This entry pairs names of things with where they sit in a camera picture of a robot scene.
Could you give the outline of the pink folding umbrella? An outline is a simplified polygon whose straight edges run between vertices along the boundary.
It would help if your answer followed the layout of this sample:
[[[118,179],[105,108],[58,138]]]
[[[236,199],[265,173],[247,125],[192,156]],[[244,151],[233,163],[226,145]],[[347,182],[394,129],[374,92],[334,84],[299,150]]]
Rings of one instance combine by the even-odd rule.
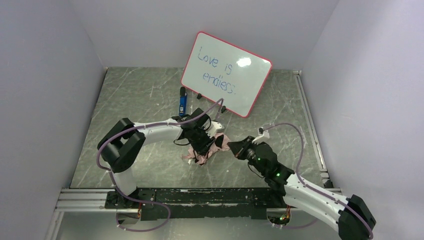
[[[215,134],[214,143],[210,146],[209,150],[206,153],[200,154],[195,151],[194,148],[190,145],[188,148],[188,154],[182,155],[181,159],[187,160],[189,164],[194,161],[197,165],[203,166],[206,164],[207,160],[209,160],[215,153],[229,151],[229,142],[230,139],[227,135],[225,135],[224,133],[217,133]]]

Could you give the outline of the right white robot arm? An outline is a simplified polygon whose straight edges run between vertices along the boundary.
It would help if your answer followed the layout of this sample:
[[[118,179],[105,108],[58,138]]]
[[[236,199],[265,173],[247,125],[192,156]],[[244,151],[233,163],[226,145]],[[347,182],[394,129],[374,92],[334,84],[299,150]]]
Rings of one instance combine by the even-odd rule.
[[[228,144],[234,157],[254,167],[278,200],[326,223],[342,240],[371,240],[377,221],[365,201],[353,194],[344,196],[324,189],[278,161],[265,142],[252,136]]]

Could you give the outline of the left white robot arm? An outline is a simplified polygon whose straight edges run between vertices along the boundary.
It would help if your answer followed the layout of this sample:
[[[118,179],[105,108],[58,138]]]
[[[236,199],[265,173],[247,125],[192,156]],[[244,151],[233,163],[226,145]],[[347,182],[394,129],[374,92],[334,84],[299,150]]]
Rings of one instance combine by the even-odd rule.
[[[157,142],[187,140],[189,159],[200,165],[218,150],[224,149],[224,126],[214,121],[201,108],[191,115],[177,115],[167,120],[138,123],[120,119],[97,145],[97,158],[107,166],[101,169],[110,173],[114,188],[121,196],[136,198],[138,186],[132,166],[145,145]]]

